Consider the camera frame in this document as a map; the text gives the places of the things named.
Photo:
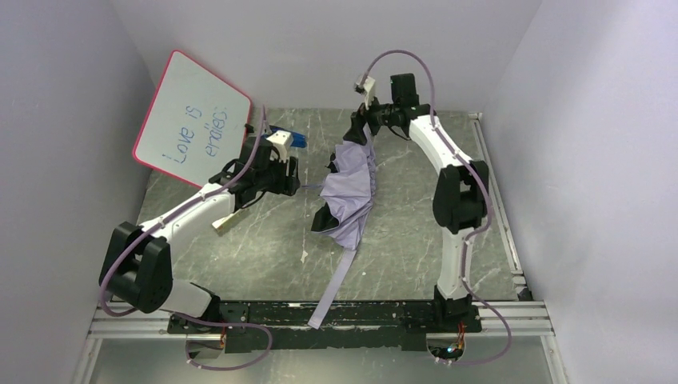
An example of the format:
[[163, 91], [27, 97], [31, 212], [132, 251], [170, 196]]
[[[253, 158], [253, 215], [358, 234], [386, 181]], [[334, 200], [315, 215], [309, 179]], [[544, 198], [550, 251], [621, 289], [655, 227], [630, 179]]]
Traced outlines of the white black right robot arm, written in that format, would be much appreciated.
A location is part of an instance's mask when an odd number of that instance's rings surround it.
[[345, 139], [365, 144], [379, 129], [400, 128], [404, 138], [414, 141], [437, 172], [432, 202], [433, 217], [442, 233], [441, 272], [433, 299], [406, 310], [407, 330], [430, 332], [481, 331], [479, 310], [466, 286], [473, 242], [470, 234], [479, 230], [490, 211], [486, 184], [489, 167], [474, 160], [445, 132], [437, 113], [422, 104], [413, 74], [390, 78], [390, 103], [381, 103], [374, 94], [376, 82], [359, 76], [354, 89], [364, 101], [351, 115], [351, 127]]

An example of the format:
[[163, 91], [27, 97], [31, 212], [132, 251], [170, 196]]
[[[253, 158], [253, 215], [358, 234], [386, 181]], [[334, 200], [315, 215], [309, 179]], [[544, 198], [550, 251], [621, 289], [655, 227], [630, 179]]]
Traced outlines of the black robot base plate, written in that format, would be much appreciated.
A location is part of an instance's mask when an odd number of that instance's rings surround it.
[[479, 310], [469, 300], [463, 308], [439, 299], [336, 301], [319, 329], [308, 325], [315, 302], [224, 301], [221, 316], [227, 327], [198, 325], [171, 316], [167, 331], [191, 338], [225, 337], [227, 354], [264, 350], [398, 347], [426, 351], [426, 338], [482, 330]]

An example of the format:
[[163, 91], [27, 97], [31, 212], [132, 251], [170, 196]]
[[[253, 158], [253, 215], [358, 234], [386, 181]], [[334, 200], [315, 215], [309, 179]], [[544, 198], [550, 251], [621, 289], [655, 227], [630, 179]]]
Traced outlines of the black and lavender umbrella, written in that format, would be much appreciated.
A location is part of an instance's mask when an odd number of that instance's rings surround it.
[[335, 146], [332, 171], [322, 184], [325, 204], [315, 213], [311, 231], [331, 237], [343, 248], [340, 263], [308, 325], [319, 329], [351, 267], [376, 194], [376, 155], [371, 142]]

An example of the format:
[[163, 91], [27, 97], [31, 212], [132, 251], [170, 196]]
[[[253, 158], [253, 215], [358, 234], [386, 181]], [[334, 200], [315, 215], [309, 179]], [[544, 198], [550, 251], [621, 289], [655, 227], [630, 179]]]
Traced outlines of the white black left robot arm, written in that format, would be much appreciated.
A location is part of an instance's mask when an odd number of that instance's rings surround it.
[[278, 131], [245, 140], [239, 158], [229, 161], [196, 194], [141, 225], [114, 229], [99, 278], [107, 294], [149, 314], [164, 310], [219, 322], [221, 299], [206, 288], [173, 276], [172, 257], [219, 219], [248, 209], [266, 194], [293, 196], [300, 186], [298, 160], [290, 155], [293, 135]]

